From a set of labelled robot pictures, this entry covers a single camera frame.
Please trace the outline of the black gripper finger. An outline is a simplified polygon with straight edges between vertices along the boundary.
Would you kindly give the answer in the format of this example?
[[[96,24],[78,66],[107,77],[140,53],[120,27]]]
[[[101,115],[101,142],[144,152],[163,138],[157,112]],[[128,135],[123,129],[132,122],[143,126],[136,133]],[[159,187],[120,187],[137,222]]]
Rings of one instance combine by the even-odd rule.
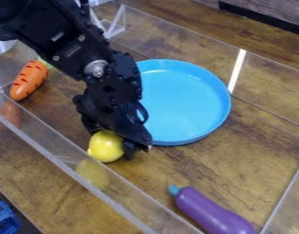
[[[89,134],[94,134],[104,129],[104,125],[96,116],[82,113],[80,120]]]
[[[135,158],[135,154],[139,151],[139,147],[133,142],[124,140],[123,141],[123,151],[124,151],[124,155],[123,155],[124,158],[127,160],[132,160]]]

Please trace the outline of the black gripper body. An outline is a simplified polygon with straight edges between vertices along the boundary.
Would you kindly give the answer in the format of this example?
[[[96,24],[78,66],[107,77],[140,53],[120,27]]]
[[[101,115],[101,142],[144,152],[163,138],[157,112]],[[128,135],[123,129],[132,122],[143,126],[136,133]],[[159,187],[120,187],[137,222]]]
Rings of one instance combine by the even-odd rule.
[[[148,151],[152,146],[152,138],[144,126],[149,115],[139,101],[116,106],[115,108],[99,107],[93,102],[93,92],[85,89],[81,95],[72,99],[80,114],[96,116],[104,129],[116,134],[123,141],[133,142],[139,149]]]

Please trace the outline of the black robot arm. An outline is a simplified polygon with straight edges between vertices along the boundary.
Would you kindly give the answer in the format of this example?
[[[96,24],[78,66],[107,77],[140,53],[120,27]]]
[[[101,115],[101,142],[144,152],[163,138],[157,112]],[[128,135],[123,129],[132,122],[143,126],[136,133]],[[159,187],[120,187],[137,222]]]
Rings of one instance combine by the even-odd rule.
[[[152,138],[144,127],[140,72],[132,56],[111,48],[103,29],[92,23],[88,0],[0,0],[0,33],[85,82],[73,103],[86,131],[113,132],[128,159],[147,151]]]

